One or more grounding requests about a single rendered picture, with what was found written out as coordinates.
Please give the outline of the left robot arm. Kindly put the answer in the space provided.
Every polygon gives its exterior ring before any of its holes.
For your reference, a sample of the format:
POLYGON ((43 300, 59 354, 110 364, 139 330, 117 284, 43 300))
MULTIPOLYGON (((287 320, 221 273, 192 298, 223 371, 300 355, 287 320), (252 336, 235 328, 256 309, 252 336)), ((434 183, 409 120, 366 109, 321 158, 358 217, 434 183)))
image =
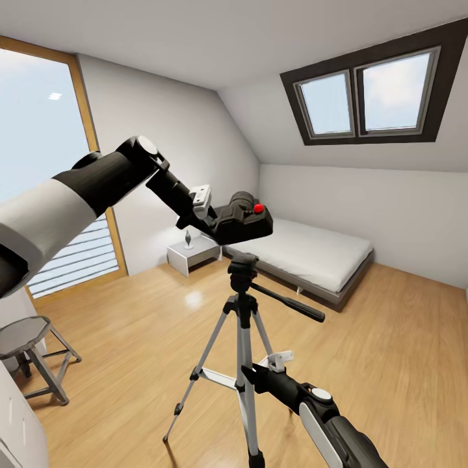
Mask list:
POLYGON ((192 225, 215 236, 204 221, 207 215, 218 217, 210 205, 210 186, 189 190, 169 167, 151 140, 133 136, 112 153, 92 151, 71 170, 0 204, 0 298, 27 285, 109 206, 146 180, 146 186, 179 215, 178 229, 192 225))

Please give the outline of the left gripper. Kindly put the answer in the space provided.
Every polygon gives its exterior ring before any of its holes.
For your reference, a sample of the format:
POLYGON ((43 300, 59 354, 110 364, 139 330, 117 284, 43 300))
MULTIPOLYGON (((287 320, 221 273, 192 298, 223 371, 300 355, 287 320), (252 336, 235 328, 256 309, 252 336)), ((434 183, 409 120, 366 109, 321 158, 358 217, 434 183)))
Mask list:
MULTIPOLYGON (((199 219, 193 211, 193 199, 189 196, 190 190, 180 181, 177 180, 176 185, 163 197, 158 197, 172 210, 179 215, 177 224, 175 226, 182 230, 185 227, 192 225, 200 229, 203 233, 215 236, 215 232, 208 226, 204 219, 199 219)), ((212 218, 217 218, 216 212, 210 206, 207 215, 212 218)))

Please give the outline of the camera tripod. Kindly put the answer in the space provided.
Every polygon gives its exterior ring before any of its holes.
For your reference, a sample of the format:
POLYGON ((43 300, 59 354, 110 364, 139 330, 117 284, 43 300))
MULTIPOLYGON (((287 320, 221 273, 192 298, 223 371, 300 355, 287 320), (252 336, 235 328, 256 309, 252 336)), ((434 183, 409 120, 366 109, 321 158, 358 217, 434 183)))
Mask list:
POLYGON ((257 442, 254 385, 252 385, 247 380, 244 373, 241 371, 241 366, 245 366, 248 369, 252 369, 256 373, 256 370, 252 367, 253 363, 250 330, 251 315, 253 316, 261 336, 261 340, 267 352, 267 357, 263 359, 258 365, 269 368, 269 366, 275 365, 275 363, 271 363, 269 361, 269 355, 273 354, 273 350, 269 343, 268 335, 259 313, 259 303, 257 303, 257 299, 254 296, 248 294, 246 291, 248 291, 250 287, 254 290, 258 290, 261 293, 271 296, 273 299, 279 300, 286 306, 320 323, 323 323, 326 318, 325 313, 319 311, 318 309, 309 307, 308 305, 298 302, 292 298, 279 295, 276 292, 270 291, 252 282, 253 279, 257 278, 257 271, 254 270, 254 268, 258 261, 259 257, 252 253, 237 253, 231 261, 227 273, 231 274, 230 286, 234 291, 237 292, 237 294, 235 296, 232 295, 227 299, 227 302, 223 308, 223 312, 217 322, 211 338, 209 339, 205 351, 198 365, 193 369, 190 375, 190 386, 188 387, 182 402, 178 403, 175 407, 175 418, 169 428, 167 435, 163 438, 163 441, 166 442, 174 423, 182 412, 184 403, 190 393, 190 390, 192 389, 192 386, 194 385, 194 382, 198 381, 200 377, 205 378, 206 380, 212 381, 218 385, 227 387, 228 389, 232 389, 237 392, 244 433, 247 440, 249 455, 248 463, 250 468, 265 468, 265 458, 263 453, 259 450, 259 442, 257 442), (205 363, 205 360, 207 359, 207 356, 211 351, 213 344, 215 343, 218 333, 220 333, 222 325, 230 311, 235 311, 237 314, 237 379, 217 373, 213 370, 203 368, 203 364, 205 363))

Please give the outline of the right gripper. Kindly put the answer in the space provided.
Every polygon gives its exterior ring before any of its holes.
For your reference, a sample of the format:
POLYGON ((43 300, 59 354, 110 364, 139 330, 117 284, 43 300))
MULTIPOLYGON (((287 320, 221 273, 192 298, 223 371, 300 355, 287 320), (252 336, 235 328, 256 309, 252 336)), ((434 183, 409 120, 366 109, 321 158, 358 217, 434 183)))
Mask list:
POLYGON ((256 370, 256 373, 254 370, 248 369, 245 366, 241 366, 241 371, 244 373, 247 380, 252 385, 254 385, 254 391, 257 394, 263 394, 268 391, 276 399, 285 404, 282 400, 283 388, 285 387, 287 381, 294 380, 292 377, 286 374, 287 368, 285 367, 285 371, 283 372, 276 372, 274 370, 270 371, 269 368, 255 363, 252 365, 252 367, 256 370))

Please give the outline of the digital camera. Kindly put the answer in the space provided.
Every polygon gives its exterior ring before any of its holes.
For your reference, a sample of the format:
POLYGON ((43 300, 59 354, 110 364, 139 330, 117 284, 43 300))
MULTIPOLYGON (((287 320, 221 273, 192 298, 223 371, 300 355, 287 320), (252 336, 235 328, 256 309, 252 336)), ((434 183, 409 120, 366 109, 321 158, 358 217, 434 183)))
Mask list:
POLYGON ((270 235, 272 217, 265 205, 254 205, 254 197, 248 192, 237 192, 220 217, 213 220, 210 228, 215 232, 213 240, 219 246, 260 239, 270 235))

